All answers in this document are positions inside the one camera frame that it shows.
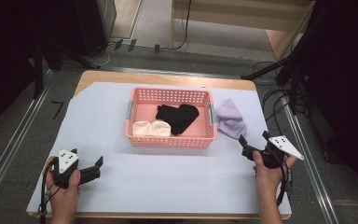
pink plastic basket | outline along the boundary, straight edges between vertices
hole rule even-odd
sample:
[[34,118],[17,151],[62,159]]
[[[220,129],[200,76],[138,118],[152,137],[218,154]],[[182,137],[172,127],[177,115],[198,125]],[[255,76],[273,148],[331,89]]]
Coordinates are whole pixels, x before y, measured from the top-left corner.
[[[178,107],[195,106],[200,115],[181,134],[170,137],[134,136],[132,124],[136,121],[156,120],[158,105]],[[127,111],[125,134],[134,146],[150,147],[198,147],[206,148],[215,139],[217,132],[213,109],[213,98],[209,91],[167,90],[156,88],[134,88]]]

